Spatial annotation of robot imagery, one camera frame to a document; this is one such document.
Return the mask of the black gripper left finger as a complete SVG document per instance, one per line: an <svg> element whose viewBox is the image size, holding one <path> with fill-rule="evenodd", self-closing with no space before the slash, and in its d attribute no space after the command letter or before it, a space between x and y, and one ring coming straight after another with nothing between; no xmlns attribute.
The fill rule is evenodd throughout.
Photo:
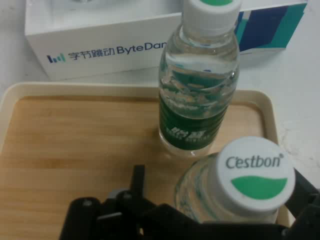
<svg viewBox="0 0 320 240"><path fill-rule="evenodd" d="M100 202L94 197L73 200L64 224L65 240L140 240L141 217L156 207L144 197L145 166L135 165L128 189Z"/></svg>

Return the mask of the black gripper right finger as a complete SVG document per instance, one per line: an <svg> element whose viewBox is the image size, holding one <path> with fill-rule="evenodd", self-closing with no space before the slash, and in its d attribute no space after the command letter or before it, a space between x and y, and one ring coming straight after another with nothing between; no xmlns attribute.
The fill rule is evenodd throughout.
<svg viewBox="0 0 320 240"><path fill-rule="evenodd" d="M285 203L295 221L285 240L320 240L320 190L295 170L295 187Z"/></svg>

